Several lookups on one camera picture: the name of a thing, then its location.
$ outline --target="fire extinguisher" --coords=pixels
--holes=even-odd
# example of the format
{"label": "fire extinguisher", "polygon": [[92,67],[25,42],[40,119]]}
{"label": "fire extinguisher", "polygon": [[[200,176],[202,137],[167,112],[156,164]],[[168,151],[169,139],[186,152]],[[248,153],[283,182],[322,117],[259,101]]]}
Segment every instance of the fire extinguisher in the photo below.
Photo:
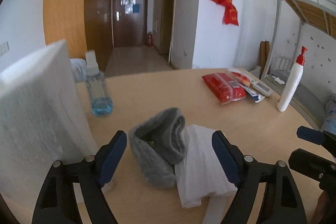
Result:
{"label": "fire extinguisher", "polygon": [[147,47],[153,47],[153,34],[149,32],[147,34]]}

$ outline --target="wooden table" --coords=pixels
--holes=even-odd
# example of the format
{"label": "wooden table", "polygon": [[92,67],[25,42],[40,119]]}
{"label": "wooden table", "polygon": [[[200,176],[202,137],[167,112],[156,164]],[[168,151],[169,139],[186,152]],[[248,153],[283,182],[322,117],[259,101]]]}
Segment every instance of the wooden table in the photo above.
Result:
{"label": "wooden table", "polygon": [[[117,130],[127,133],[161,110],[179,107],[186,125],[197,124],[223,131],[230,143],[259,162],[287,162],[291,152],[297,148],[332,160],[322,147],[296,137],[297,128],[301,125],[309,127],[309,124],[291,106],[285,112],[279,112],[277,94],[257,104],[246,98],[221,106],[201,78],[219,71],[225,70],[181,70],[109,78],[106,81],[115,107],[112,114],[104,118],[91,113],[85,86],[79,84],[80,98],[97,145],[107,144]],[[321,190],[317,182],[294,171],[292,174],[310,219]],[[176,187],[166,190],[152,188],[145,182],[129,146],[113,181],[114,188],[105,197],[120,224],[202,223],[208,200],[202,206],[184,209]],[[249,223],[256,221],[263,191],[264,184],[260,184]],[[83,223],[90,223],[84,204],[79,204],[79,210]]]}

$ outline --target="tiled floor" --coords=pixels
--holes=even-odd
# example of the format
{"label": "tiled floor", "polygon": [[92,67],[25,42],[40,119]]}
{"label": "tiled floor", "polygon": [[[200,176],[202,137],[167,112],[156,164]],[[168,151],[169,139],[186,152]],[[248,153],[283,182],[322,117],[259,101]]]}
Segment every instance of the tiled floor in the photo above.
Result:
{"label": "tiled floor", "polygon": [[105,77],[171,70],[154,47],[115,48],[105,70]]}

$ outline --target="white foam sheet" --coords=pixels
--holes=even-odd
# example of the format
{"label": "white foam sheet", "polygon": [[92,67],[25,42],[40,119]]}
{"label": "white foam sheet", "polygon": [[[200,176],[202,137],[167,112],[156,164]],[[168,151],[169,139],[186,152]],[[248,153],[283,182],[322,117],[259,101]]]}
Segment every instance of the white foam sheet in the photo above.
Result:
{"label": "white foam sheet", "polygon": [[33,209],[55,160],[97,153],[65,41],[38,50],[0,74],[0,192]]}
{"label": "white foam sheet", "polygon": [[175,165],[182,207],[199,206],[203,197],[211,196],[204,224],[220,224],[226,198],[237,191],[234,184],[227,180],[212,148],[214,132],[214,129],[195,124],[186,127],[182,131],[182,137],[188,148],[187,155],[181,163]]}

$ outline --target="blue gripper pad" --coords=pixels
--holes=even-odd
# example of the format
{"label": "blue gripper pad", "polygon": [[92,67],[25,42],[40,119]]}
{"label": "blue gripper pad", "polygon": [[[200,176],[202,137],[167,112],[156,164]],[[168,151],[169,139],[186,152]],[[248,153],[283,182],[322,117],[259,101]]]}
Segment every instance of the blue gripper pad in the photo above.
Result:
{"label": "blue gripper pad", "polygon": [[307,128],[304,126],[301,126],[297,129],[296,135],[298,136],[298,138],[302,140],[315,143],[317,145],[322,145],[326,141],[326,138],[323,132],[313,130],[311,128]]}
{"label": "blue gripper pad", "polygon": [[122,155],[127,146],[127,136],[125,132],[118,132],[114,138],[117,138],[110,153],[106,157],[105,161],[101,166],[100,177],[98,179],[98,184],[103,187],[106,183],[112,180],[114,172],[121,160]]}
{"label": "blue gripper pad", "polygon": [[212,134],[212,148],[222,165],[228,181],[238,188],[240,185],[238,166],[217,132]]}

